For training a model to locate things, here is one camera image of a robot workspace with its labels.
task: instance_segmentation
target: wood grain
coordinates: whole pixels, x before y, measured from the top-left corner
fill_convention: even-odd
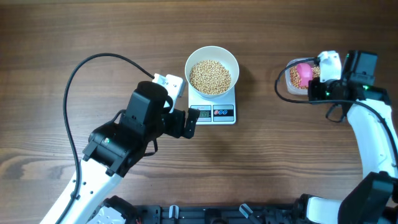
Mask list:
[[[218,45],[241,67],[237,124],[197,127],[191,140],[162,136],[159,152],[113,194],[136,205],[293,202],[302,193],[343,199],[362,176],[351,127],[327,121],[327,105],[279,100],[274,80],[293,58],[369,50],[379,54],[376,85],[396,107],[396,8],[309,0],[0,6],[0,223],[38,223],[66,186],[74,165],[63,91],[76,64],[100,52],[183,77],[194,50]],[[115,58],[81,68],[68,101],[80,156],[92,130],[126,107],[141,80],[148,78]],[[284,80],[280,87],[289,96]],[[187,110],[187,96],[178,109]]]

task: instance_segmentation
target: plastic tray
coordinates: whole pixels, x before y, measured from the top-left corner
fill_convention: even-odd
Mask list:
[[[294,63],[294,62],[297,62],[297,61],[300,61],[300,60],[304,60],[304,59],[308,59],[308,58],[296,58],[296,59],[293,59],[286,65],[286,67],[289,66],[290,64]],[[306,62],[306,63],[311,65],[311,67],[315,66],[314,62]],[[303,89],[296,88],[296,87],[293,86],[292,82],[290,81],[290,69],[285,71],[285,77],[286,77],[287,91],[289,93],[294,94],[294,95],[307,95],[308,94],[308,90],[303,90]]]

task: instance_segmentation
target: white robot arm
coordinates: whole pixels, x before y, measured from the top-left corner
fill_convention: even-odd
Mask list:
[[[313,86],[311,89],[312,92],[308,96],[311,100],[314,100],[314,96],[310,95],[321,95],[322,91],[325,91],[327,92],[326,95],[315,97],[315,100],[319,100],[320,98],[322,100],[330,98],[345,100],[345,97],[347,97],[350,100],[356,100],[357,102],[368,105],[377,111],[384,118],[383,121],[375,113],[362,105],[343,105],[343,112],[346,113],[344,115],[346,115],[348,122],[352,126],[358,142],[363,167],[363,178],[366,179],[367,176],[372,176],[373,174],[379,175],[380,172],[386,172],[389,177],[398,178],[396,165],[396,143],[398,139],[391,120],[392,110],[390,102],[385,90],[371,87],[374,81],[373,71],[376,59],[377,55],[374,54],[351,51],[347,55],[342,73],[338,54],[334,51],[322,52],[319,55],[321,67],[320,81],[319,83],[310,83],[310,85],[313,84],[321,90],[316,91],[316,88]],[[352,200],[351,198],[357,197],[356,194],[359,191],[357,189],[356,192],[351,193],[345,200]],[[363,194],[363,197],[370,198],[366,194]],[[343,216],[349,216],[341,210],[352,209],[342,208],[342,203],[343,201],[310,197],[308,199],[306,216],[310,221],[315,223],[337,224],[339,220],[341,222]],[[361,219],[364,215],[354,214],[352,217]]]
[[[115,210],[105,210],[103,208],[99,211],[99,214],[93,214],[93,212],[106,196],[120,184],[128,169],[136,161],[143,156],[154,154],[153,152],[144,154],[147,141],[140,143],[142,146],[139,147],[133,147],[133,145],[136,142],[141,142],[143,138],[153,140],[154,137],[158,137],[163,133],[175,138],[179,138],[180,136],[191,138],[193,136],[196,120],[199,116],[198,111],[189,110],[187,125],[185,129],[181,129],[185,123],[185,112],[174,109],[175,102],[178,97],[181,97],[185,87],[184,80],[173,75],[163,77],[162,75],[155,74],[152,83],[139,84],[139,87],[131,96],[127,110],[121,112],[122,118],[119,124],[114,123],[114,120],[118,116],[117,114],[112,121],[97,128],[90,135],[89,144],[83,151],[85,156],[80,161],[81,181],[78,195],[59,223],[87,223],[89,219],[91,219],[90,223],[97,224],[124,223],[126,217],[122,217]],[[161,94],[159,85],[162,86],[160,88],[167,90],[166,96],[171,100],[166,99],[163,102],[159,100],[159,95]],[[164,106],[156,108],[157,104],[161,102]],[[161,112],[161,108],[167,110],[167,112],[163,112],[162,117],[154,116],[155,110]],[[127,135],[129,132],[126,131],[127,129],[135,130],[130,133],[132,135]],[[123,138],[129,138],[132,141],[125,142]],[[74,173],[67,187],[41,221],[41,224],[57,223],[57,220],[61,217],[71,199],[76,184],[76,173]]]

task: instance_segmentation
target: digital kitchen scale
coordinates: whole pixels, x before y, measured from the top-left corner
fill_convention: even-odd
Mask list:
[[[234,124],[236,122],[235,87],[216,98],[200,96],[188,86],[188,105],[200,110],[197,125]]]

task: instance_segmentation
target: black cable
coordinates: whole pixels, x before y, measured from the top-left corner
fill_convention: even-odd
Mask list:
[[[126,112],[125,109],[119,110],[118,113],[112,118],[112,120],[108,121],[106,124],[111,124],[116,121],[120,114],[124,114]]]
[[[146,153],[144,154],[144,157],[146,157],[146,156],[153,156],[153,155],[157,152],[157,141],[156,141],[156,139],[153,140],[153,142],[154,142],[155,152],[146,152]]]
[[[81,183],[81,170],[80,170],[79,158],[78,158],[78,155],[77,155],[75,142],[73,141],[72,134],[70,132],[68,115],[67,115],[67,101],[68,101],[69,87],[70,87],[70,84],[71,84],[71,82],[73,80],[73,77],[76,75],[76,72],[79,70],[79,68],[81,66],[83,66],[86,62],[88,62],[88,61],[90,61],[90,60],[92,60],[94,58],[97,58],[97,57],[116,57],[116,58],[120,58],[122,60],[125,60],[125,61],[129,62],[130,64],[132,64],[133,66],[138,68],[140,71],[144,72],[151,79],[155,78],[153,75],[151,75],[149,72],[145,71],[141,66],[139,66],[136,62],[133,62],[132,60],[130,60],[130,59],[126,58],[126,57],[123,57],[121,55],[112,54],[112,53],[101,53],[101,54],[92,55],[92,56],[84,59],[82,62],[80,62],[76,66],[76,68],[72,71],[72,74],[70,75],[68,83],[67,83],[67,86],[65,88],[65,93],[63,95],[63,119],[64,119],[64,122],[65,122],[65,127],[67,129],[67,134],[68,134],[68,138],[69,138],[69,141],[70,141],[70,146],[72,147],[73,158],[75,160],[76,184],[75,184],[75,189],[73,190],[73,192],[72,192],[72,194],[70,196],[70,201],[69,201],[68,205],[65,207],[65,209],[62,212],[61,216],[58,218],[56,224],[61,223],[63,218],[65,218],[65,215],[68,213],[68,211],[69,211],[70,207],[72,206],[74,200],[78,196],[78,192],[79,192],[79,189],[80,189],[80,183]],[[120,113],[122,113],[122,111],[118,112],[117,116],[114,118],[115,120],[118,118]]]
[[[278,79],[275,80],[274,89],[275,89],[276,95],[277,95],[280,99],[282,99],[282,100],[284,100],[284,101],[286,101],[286,102],[289,102],[289,103],[307,103],[307,104],[320,104],[320,103],[353,103],[353,104],[356,104],[356,105],[360,105],[360,106],[365,107],[366,109],[368,109],[369,111],[371,111],[374,115],[376,115],[376,117],[380,120],[380,123],[383,125],[384,129],[386,130],[386,133],[387,133],[387,135],[388,135],[388,137],[389,137],[389,139],[390,139],[390,142],[391,142],[392,151],[393,151],[393,153],[394,153],[394,159],[395,159],[395,161],[396,161],[396,162],[395,162],[395,165],[396,165],[396,167],[397,167],[397,162],[398,162],[398,151],[397,151],[397,146],[396,146],[394,137],[393,137],[393,135],[392,135],[392,133],[391,133],[390,128],[388,127],[388,125],[387,125],[387,123],[386,123],[386,120],[385,120],[375,109],[371,108],[370,106],[368,106],[368,105],[366,105],[366,104],[364,104],[364,103],[361,103],[361,102],[358,102],[358,101],[354,101],[354,100],[314,100],[314,101],[291,100],[291,99],[284,98],[284,97],[278,92],[278,83],[279,83],[279,81],[280,81],[280,78],[282,77],[282,75],[285,73],[286,70],[288,70],[289,68],[291,68],[291,67],[293,67],[293,66],[295,66],[295,65],[298,65],[298,64],[300,64],[300,63],[303,63],[303,62],[311,62],[311,61],[317,62],[317,60],[318,60],[317,58],[308,58],[308,59],[300,60],[300,61],[298,61],[298,62],[295,62],[295,63],[292,63],[292,64],[286,66],[286,68],[284,68],[284,69],[279,73]]]
[[[341,123],[341,122],[343,122],[343,121],[344,121],[344,118],[345,118],[345,115],[344,115],[344,114],[341,115],[340,120],[338,120],[338,121],[335,121],[335,120],[329,118],[329,115],[330,115],[330,114],[336,109],[336,107],[338,107],[338,106],[341,106],[341,105],[338,104],[338,103],[335,103],[334,105],[332,105],[332,106],[330,107],[330,109],[328,110],[328,112],[326,112],[325,118],[328,119],[328,120],[331,121],[331,122],[334,122],[334,123]]]

